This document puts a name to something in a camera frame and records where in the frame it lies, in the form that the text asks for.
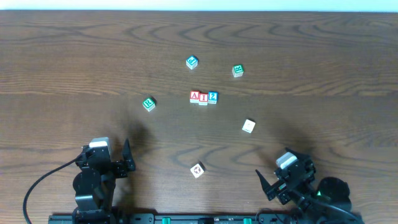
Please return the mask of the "red letter A block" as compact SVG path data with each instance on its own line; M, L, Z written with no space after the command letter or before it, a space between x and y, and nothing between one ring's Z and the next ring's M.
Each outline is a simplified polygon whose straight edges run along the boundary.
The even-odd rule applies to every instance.
M198 103L200 99L200 91L192 90L190 92L190 103Z

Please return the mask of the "red letter I block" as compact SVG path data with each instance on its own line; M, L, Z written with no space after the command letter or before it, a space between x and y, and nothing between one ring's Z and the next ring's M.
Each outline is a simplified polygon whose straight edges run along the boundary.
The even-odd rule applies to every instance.
M207 105L208 104L208 94L207 93L199 93L198 104L199 105Z

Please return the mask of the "blue number 2 block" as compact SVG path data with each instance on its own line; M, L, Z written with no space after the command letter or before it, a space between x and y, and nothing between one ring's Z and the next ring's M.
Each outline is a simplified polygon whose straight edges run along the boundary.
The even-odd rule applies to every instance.
M208 104L217 104L218 102L218 92L209 91L208 92Z

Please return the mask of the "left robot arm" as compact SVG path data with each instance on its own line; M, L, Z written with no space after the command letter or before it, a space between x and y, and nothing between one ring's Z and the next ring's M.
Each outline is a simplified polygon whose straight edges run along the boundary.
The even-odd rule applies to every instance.
M128 219L113 207L116 179L126 178L136 169L130 143L125 140L122 159L111 160L109 138L94 138L82 147L75 164L81 172L73 180L76 211L73 223L124 223Z

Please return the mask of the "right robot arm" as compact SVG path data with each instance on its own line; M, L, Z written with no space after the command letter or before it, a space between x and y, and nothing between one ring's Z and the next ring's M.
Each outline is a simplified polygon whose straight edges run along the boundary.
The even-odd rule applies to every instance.
M288 214L273 213L273 217L261 218L259 223L363 223L361 215L353 213L347 182L336 177L323 178L318 187L315 181L316 168L308 154L289 148L276 160L274 171L277 182L268 183L257 170L261 187L269 201L275 198L285 205L293 202L296 207Z

